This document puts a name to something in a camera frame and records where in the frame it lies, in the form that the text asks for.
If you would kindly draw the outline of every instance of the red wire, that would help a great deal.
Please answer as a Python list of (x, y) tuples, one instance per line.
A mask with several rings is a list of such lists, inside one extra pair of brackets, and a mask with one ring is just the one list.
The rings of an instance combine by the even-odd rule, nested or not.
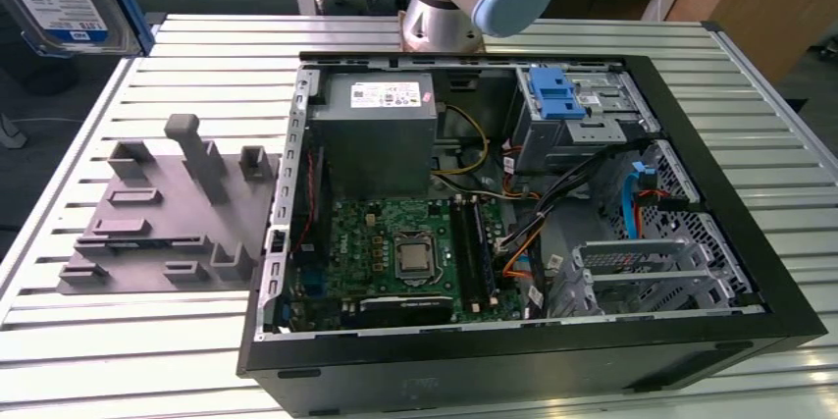
[(298, 239), (298, 245), (294, 248), (297, 252), (301, 250), (301, 246), (304, 245), (304, 241), (306, 240), (306, 236), (310, 233), (310, 228), (313, 227), (313, 220), (316, 219), (316, 159), (313, 158), (313, 151), (309, 152), (310, 157), (310, 176), (309, 176), (309, 187), (310, 187), (310, 216), (306, 219), (306, 227), (304, 228), (304, 233), (301, 234), (301, 238)]
[(644, 235), (644, 219), (641, 218), (641, 207), (634, 205), (634, 227), (638, 229), (638, 238)]

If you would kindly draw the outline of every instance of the metal slotted table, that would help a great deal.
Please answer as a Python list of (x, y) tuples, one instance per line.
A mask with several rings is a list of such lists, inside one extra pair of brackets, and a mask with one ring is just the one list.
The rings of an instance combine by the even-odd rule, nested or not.
[[(235, 375), (247, 293), (63, 296), (58, 273), (106, 190), (122, 138), (178, 153), (171, 113), (221, 151), (282, 152), (301, 51), (398, 51), (396, 18), (173, 15), (121, 62), (0, 265), (3, 417), (282, 417)], [(838, 416), (838, 165), (723, 33), (699, 24), (548, 21), (490, 52), (638, 54), (672, 91), (831, 334), (671, 393), (401, 413), (400, 417)]]

